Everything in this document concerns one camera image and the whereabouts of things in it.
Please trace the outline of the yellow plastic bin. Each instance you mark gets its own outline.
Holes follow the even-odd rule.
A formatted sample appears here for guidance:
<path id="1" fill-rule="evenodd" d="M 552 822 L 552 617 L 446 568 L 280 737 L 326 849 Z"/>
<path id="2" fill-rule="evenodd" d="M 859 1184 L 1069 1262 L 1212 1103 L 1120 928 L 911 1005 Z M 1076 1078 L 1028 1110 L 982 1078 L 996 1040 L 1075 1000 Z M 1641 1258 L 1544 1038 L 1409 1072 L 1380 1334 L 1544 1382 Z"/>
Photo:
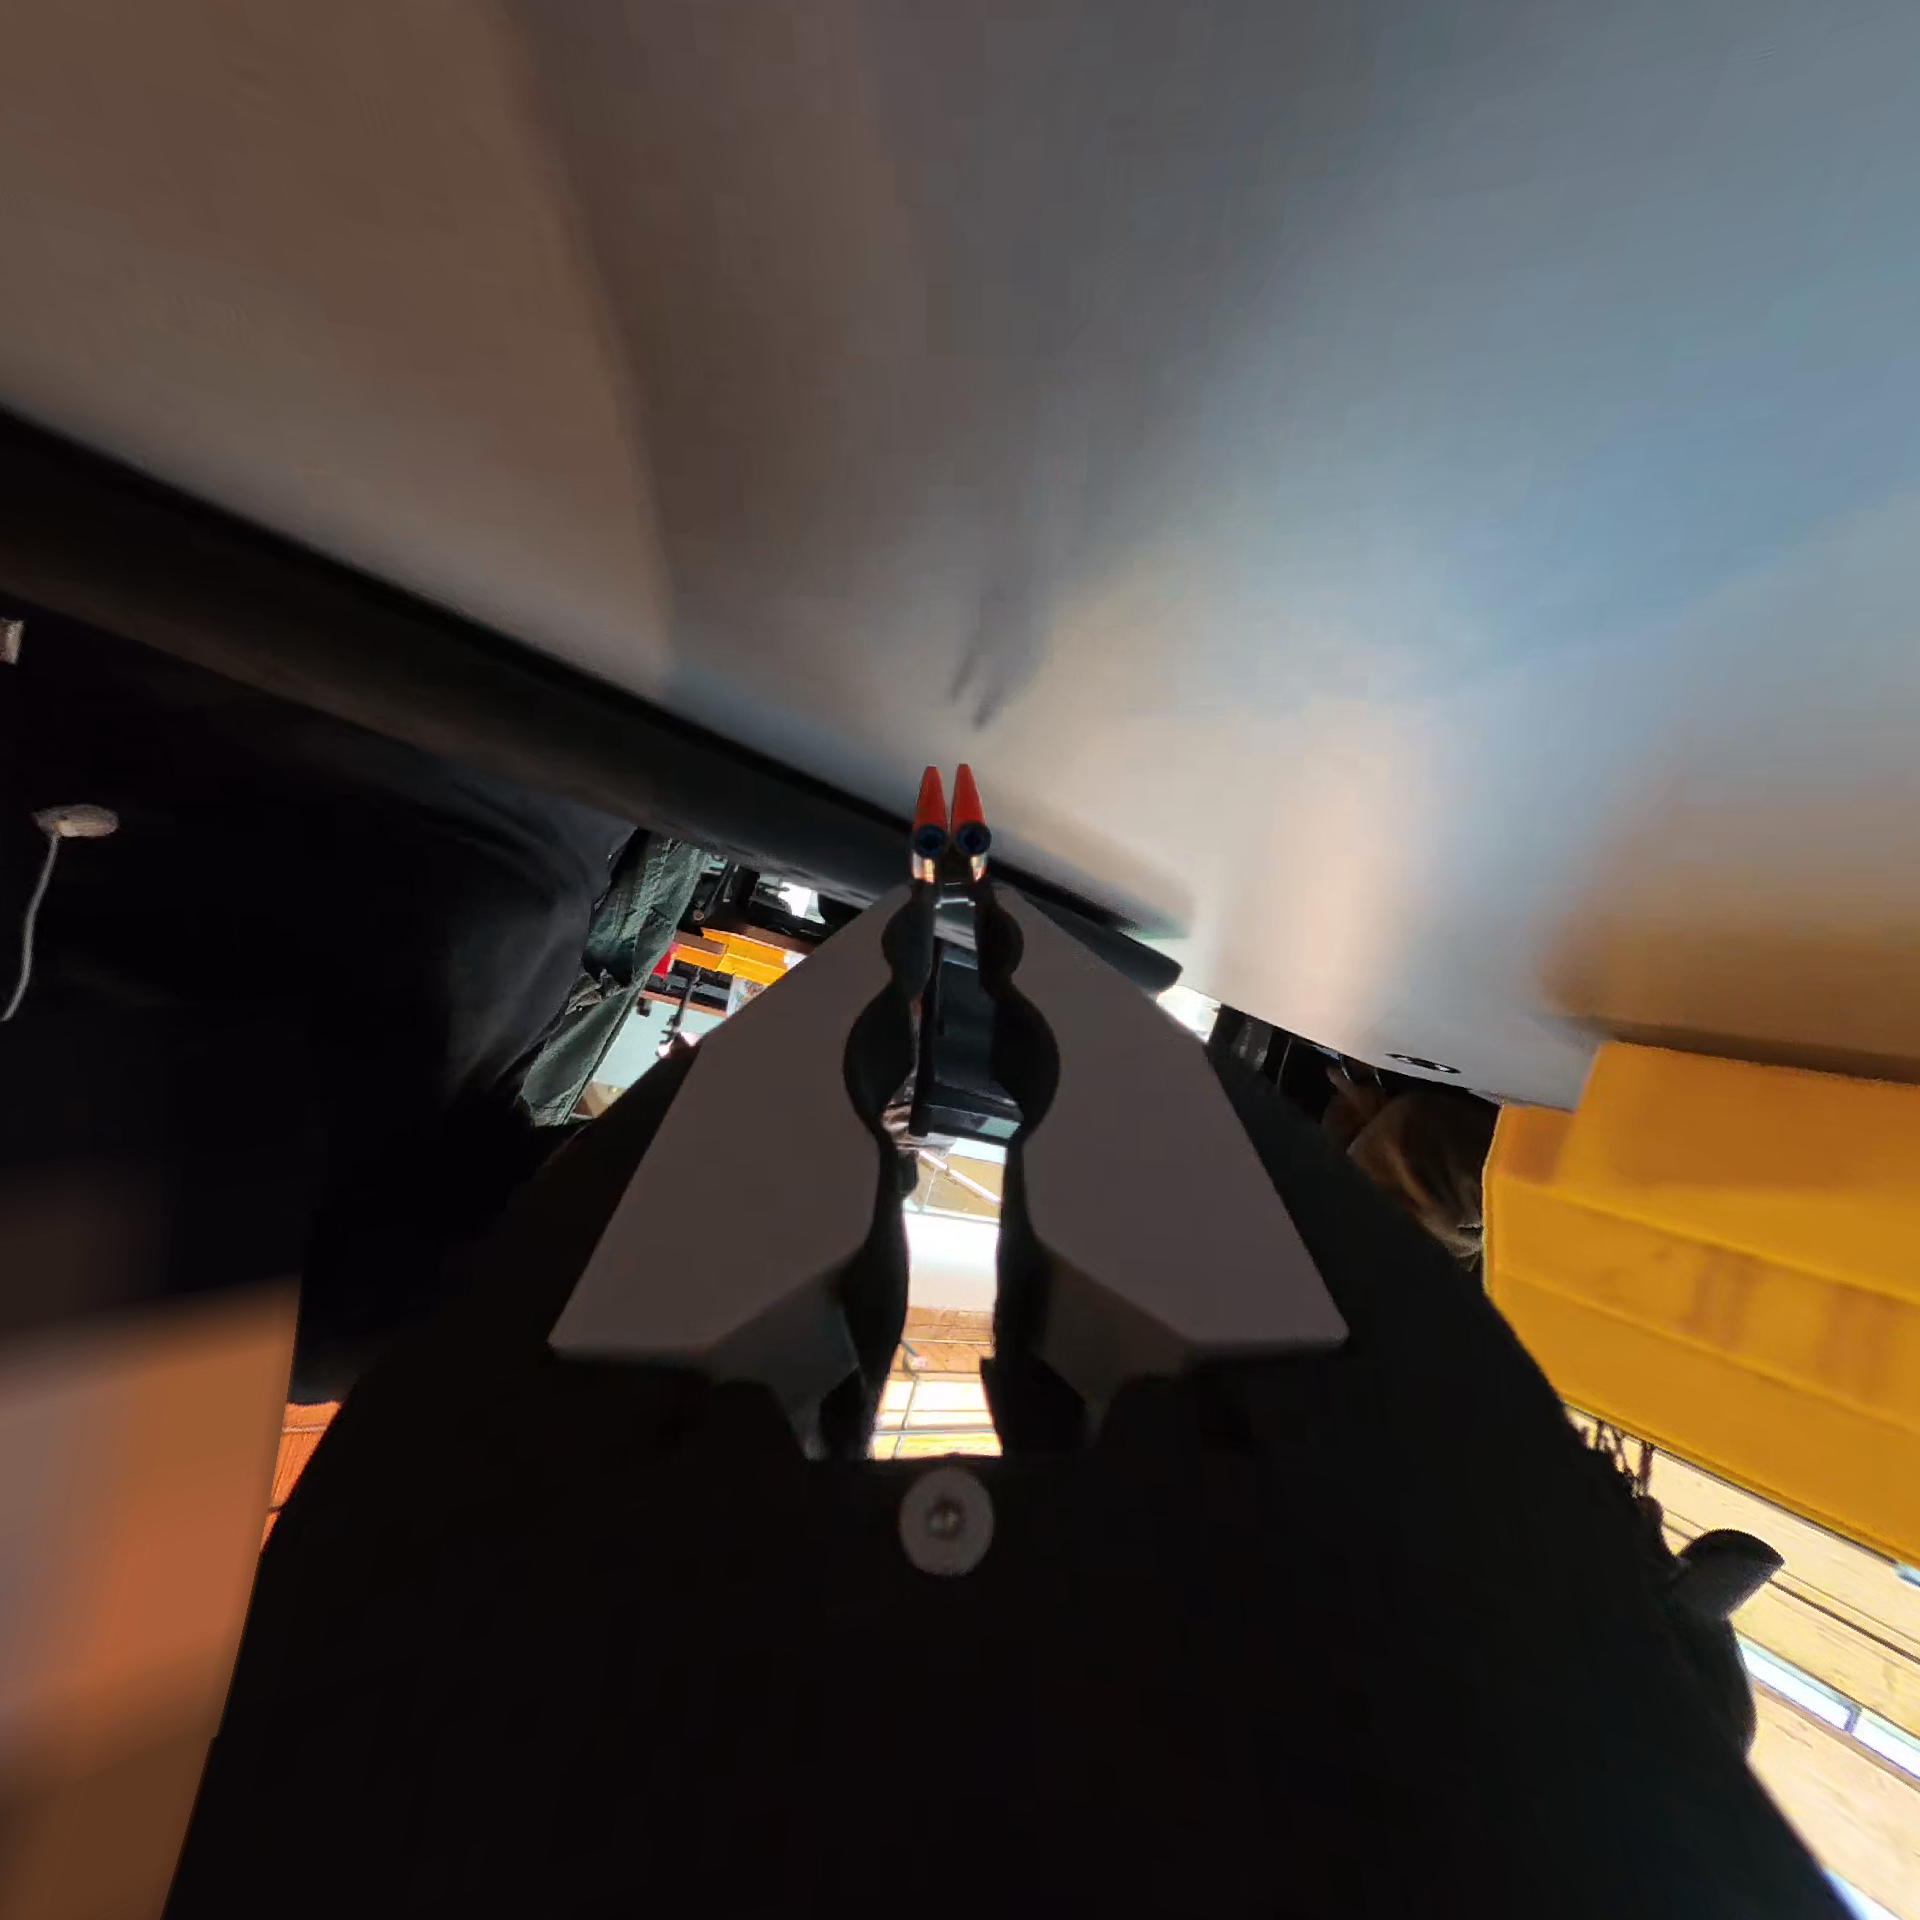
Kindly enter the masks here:
<path id="1" fill-rule="evenodd" d="M 1612 1043 L 1501 1106 L 1484 1209 L 1565 1405 L 1916 1568 L 1916 1086 Z"/>

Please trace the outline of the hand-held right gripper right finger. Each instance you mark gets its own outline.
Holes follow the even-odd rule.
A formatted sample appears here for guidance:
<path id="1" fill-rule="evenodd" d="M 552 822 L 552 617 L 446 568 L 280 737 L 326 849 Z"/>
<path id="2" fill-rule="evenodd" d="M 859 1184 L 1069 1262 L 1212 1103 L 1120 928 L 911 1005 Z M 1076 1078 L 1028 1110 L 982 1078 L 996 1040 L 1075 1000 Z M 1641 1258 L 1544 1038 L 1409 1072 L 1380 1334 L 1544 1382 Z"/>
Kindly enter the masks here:
<path id="1" fill-rule="evenodd" d="M 987 1397 L 1003 1455 L 1092 1442 L 1120 1393 L 1339 1354 L 1351 1326 L 1201 1043 L 1020 895 L 973 895 L 1020 1110 Z"/>

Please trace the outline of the person's black shirt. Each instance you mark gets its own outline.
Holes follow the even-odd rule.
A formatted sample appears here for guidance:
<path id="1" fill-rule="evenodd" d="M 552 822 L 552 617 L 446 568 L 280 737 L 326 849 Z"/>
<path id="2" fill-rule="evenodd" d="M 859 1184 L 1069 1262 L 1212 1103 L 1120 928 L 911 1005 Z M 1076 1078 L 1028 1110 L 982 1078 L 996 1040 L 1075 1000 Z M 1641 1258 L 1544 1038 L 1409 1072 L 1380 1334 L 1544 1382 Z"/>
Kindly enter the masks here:
<path id="1" fill-rule="evenodd" d="M 4 605 L 4 1337 L 294 1282 L 342 1397 L 540 1165 L 635 837 Z"/>

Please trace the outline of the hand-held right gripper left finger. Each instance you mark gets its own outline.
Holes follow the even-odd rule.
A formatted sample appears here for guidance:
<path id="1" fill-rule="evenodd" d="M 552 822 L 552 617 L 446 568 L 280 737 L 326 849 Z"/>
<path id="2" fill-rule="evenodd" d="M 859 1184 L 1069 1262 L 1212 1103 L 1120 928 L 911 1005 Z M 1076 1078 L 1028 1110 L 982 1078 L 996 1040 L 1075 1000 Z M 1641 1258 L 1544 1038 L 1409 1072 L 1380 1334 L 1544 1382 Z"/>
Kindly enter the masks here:
<path id="1" fill-rule="evenodd" d="M 548 1334 L 565 1360 L 763 1386 L 864 1459 L 904 1320 L 897 1149 L 937 886 L 911 880 L 715 1027 Z"/>

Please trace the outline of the black perforated panel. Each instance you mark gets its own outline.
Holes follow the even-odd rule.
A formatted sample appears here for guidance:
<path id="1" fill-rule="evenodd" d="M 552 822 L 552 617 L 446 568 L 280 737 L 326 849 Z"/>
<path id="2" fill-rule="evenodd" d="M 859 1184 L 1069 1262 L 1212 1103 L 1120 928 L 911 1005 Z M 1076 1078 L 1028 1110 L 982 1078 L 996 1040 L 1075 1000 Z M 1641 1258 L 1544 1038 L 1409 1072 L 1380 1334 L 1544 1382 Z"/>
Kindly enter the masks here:
<path id="1" fill-rule="evenodd" d="M 4 601 L 868 905 L 907 818 L 14 413 Z"/>

